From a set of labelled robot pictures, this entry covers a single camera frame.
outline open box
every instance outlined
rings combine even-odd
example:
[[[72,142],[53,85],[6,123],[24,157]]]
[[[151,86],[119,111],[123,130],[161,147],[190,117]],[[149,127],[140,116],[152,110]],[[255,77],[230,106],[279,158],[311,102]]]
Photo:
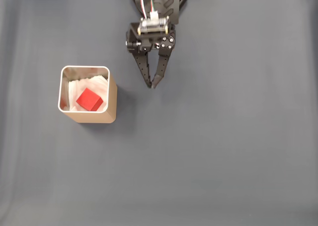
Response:
[[[70,111],[69,82],[102,75],[108,82],[106,108],[102,112]],[[61,71],[58,108],[78,123],[112,123],[116,119],[117,85],[105,66],[65,66]]]

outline black metal bracket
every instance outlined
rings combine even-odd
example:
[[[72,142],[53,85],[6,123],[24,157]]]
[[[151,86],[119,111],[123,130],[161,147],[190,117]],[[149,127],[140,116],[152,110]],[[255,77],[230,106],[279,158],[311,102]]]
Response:
[[[141,10],[140,0],[133,0],[136,4],[138,11],[143,14]],[[156,10],[159,13],[159,17],[169,16],[172,24],[179,23],[179,10],[183,7],[187,0],[154,0]],[[150,17],[151,2],[150,0],[144,0],[144,6],[147,17]]]
[[[126,33],[128,51],[134,56],[145,83],[150,88],[155,88],[163,79],[164,73],[175,47],[175,24],[179,22],[179,10],[187,0],[154,0],[159,18],[169,16],[170,25],[167,34],[143,33],[138,34],[139,23],[131,23]],[[134,0],[137,9],[142,14],[140,0]],[[151,0],[144,0],[147,17],[150,17]],[[156,74],[151,81],[149,74],[148,52],[159,50],[159,61]]]

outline cardboard box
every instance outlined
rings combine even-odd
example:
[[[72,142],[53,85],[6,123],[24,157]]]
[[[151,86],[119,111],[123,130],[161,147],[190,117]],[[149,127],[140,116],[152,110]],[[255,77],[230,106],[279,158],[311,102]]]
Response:
[[[102,75],[108,82],[106,110],[103,112],[70,111],[69,81]],[[105,66],[65,66],[61,71],[59,110],[78,123],[112,123],[117,112],[117,85]]]

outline red block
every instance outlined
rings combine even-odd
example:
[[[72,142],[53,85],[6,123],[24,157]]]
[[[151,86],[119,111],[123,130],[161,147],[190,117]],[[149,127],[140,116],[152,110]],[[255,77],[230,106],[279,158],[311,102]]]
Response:
[[[84,92],[80,95],[80,97],[76,100],[82,108],[87,111],[97,111],[97,109],[103,103],[103,100],[99,95],[86,88]]]

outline gray table surface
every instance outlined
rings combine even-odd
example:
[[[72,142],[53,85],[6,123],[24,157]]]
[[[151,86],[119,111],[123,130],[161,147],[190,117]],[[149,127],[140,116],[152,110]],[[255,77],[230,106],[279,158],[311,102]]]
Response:
[[[1,224],[318,225],[317,4],[188,0],[150,90],[126,51],[131,0],[20,0]],[[114,123],[58,111],[66,65],[109,67]]]

